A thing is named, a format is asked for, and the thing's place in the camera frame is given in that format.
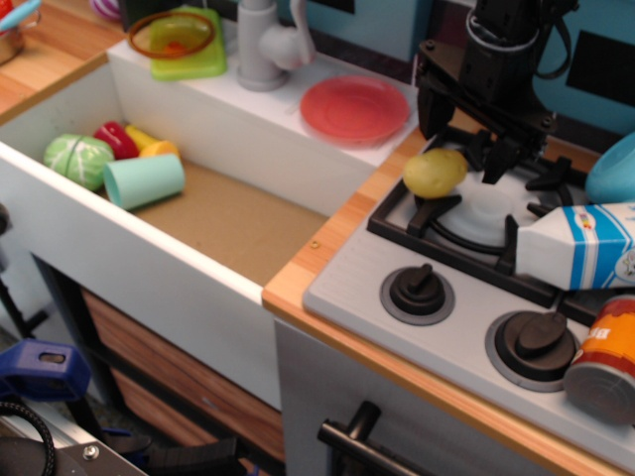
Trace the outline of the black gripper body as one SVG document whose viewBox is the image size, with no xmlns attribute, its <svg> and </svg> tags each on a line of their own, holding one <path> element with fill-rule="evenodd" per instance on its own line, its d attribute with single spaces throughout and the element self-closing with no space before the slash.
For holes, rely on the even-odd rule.
<svg viewBox="0 0 635 476">
<path fill-rule="evenodd" d="M 556 119 L 533 87 L 540 34 L 516 45 L 497 45 L 470 34 L 462 49 L 434 40 L 420 44 L 418 88 L 425 82 L 443 92 L 456 109 L 491 133 L 515 138 L 525 152 L 540 152 Z"/>
</svg>

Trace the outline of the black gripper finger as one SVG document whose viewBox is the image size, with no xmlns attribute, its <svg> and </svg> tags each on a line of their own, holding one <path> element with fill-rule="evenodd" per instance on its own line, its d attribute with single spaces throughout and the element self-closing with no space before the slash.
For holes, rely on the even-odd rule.
<svg viewBox="0 0 635 476">
<path fill-rule="evenodd" d="M 431 139 L 443 130 L 454 114 L 454 106 L 448 96 L 423 82 L 418 92 L 419 126 L 423 136 Z"/>
<path fill-rule="evenodd" d="M 484 164 L 482 181 L 496 184 L 524 157 L 525 149 L 515 138 L 500 136 L 490 149 Z"/>
</svg>

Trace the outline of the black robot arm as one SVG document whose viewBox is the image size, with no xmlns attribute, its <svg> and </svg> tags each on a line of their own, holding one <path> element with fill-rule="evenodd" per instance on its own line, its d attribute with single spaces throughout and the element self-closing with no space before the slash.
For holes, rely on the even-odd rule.
<svg viewBox="0 0 635 476">
<path fill-rule="evenodd" d="M 495 141 L 477 160 L 483 182 L 495 184 L 525 160 L 539 159 L 557 126 L 534 89 L 572 63 L 564 17 L 575 1 L 479 1 L 465 17 L 467 43 L 420 46 L 417 72 L 420 130 L 432 138 L 461 110 Z"/>
</svg>

